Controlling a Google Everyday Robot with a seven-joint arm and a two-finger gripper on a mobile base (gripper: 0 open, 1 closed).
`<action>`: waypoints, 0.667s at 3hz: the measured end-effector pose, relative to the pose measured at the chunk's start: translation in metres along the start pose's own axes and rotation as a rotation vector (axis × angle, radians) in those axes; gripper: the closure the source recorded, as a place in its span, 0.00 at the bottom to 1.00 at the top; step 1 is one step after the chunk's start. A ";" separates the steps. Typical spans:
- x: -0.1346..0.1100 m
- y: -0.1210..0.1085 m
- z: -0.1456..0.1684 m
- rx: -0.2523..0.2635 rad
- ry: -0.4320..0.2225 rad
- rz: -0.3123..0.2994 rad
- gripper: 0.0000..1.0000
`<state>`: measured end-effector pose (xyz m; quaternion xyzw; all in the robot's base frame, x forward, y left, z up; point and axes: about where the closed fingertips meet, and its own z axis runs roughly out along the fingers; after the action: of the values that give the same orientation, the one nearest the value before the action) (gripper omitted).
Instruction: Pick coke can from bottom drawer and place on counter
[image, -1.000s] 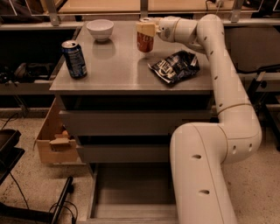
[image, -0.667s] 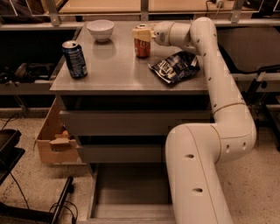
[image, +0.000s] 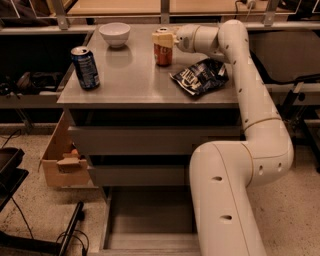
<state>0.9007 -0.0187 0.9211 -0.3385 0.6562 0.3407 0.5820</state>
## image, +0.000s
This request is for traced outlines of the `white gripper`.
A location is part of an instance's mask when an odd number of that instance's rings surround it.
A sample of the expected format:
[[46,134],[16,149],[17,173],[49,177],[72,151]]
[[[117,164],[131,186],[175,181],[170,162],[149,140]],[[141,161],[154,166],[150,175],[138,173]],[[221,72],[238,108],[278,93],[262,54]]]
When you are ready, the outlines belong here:
[[154,32],[152,34],[152,42],[166,48],[172,48],[174,41],[178,40],[177,47],[188,53],[195,52],[195,35],[199,26],[194,24],[183,25],[180,28],[170,28],[170,33]]

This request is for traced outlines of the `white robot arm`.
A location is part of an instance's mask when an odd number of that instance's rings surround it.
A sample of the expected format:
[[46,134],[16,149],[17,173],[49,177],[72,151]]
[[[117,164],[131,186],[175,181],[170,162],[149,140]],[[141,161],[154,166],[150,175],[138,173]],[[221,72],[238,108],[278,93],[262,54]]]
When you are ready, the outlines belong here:
[[202,256],[267,256],[247,196],[290,169],[294,150],[287,128],[251,58],[245,25],[159,28],[152,41],[228,63],[239,103],[244,141],[204,143],[192,154],[189,178]]

